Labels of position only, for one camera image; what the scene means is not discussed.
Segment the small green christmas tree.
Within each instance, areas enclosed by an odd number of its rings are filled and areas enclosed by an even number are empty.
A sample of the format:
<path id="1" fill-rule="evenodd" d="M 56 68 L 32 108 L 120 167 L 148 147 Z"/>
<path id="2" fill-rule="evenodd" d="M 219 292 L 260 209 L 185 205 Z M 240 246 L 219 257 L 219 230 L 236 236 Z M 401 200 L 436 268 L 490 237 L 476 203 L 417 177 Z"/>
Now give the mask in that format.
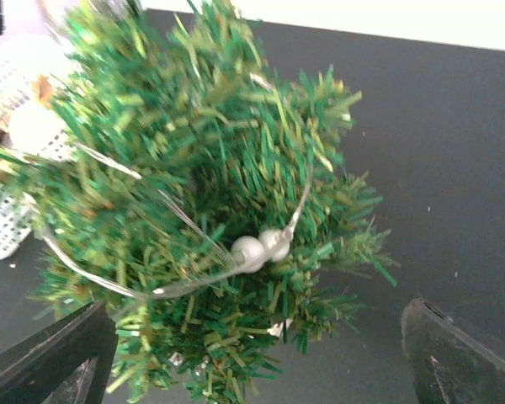
<path id="1" fill-rule="evenodd" d="M 81 1 L 62 32 L 66 70 L 30 98 L 63 120 L 62 149 L 0 146 L 0 191 L 48 249 L 35 295 L 57 317 L 106 305 L 129 402 L 179 384 L 244 403 L 280 339 L 305 353 L 361 307 L 322 271 L 392 265 L 380 196 L 340 152 L 361 94 L 332 71 L 280 80 L 228 1 L 164 35 L 137 1 Z"/>

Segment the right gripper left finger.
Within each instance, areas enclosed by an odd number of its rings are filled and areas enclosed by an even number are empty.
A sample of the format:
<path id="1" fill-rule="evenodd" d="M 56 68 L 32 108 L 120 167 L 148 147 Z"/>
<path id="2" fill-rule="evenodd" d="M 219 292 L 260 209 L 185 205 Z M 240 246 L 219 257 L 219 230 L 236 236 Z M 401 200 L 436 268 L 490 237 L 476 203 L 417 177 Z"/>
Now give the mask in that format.
<path id="1" fill-rule="evenodd" d="M 100 403 L 118 335 L 94 301 L 0 353 L 0 403 Z"/>

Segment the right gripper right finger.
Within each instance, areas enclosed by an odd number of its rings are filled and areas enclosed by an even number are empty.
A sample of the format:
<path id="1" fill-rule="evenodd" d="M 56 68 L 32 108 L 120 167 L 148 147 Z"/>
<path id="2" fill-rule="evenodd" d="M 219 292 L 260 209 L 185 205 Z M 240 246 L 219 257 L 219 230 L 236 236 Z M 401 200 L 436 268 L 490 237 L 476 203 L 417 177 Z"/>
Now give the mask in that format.
<path id="1" fill-rule="evenodd" d="M 420 403 L 505 403 L 505 342 L 419 298 L 401 335 Z"/>

